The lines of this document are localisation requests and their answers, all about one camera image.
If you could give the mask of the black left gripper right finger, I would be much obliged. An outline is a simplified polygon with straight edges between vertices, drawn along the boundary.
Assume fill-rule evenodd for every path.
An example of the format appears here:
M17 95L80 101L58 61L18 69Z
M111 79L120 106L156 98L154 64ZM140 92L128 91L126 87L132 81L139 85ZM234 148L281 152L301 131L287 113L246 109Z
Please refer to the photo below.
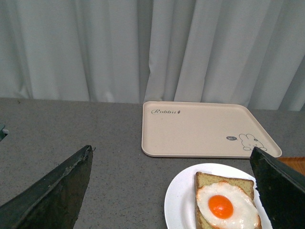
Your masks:
M261 203L274 229L305 227L305 176L255 147L250 164Z

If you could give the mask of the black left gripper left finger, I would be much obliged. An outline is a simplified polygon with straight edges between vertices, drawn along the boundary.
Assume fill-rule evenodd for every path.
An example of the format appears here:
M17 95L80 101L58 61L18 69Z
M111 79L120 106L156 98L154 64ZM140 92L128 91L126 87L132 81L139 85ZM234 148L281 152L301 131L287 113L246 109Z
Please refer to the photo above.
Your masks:
M93 150L84 146L0 208L2 229L72 229L90 180Z

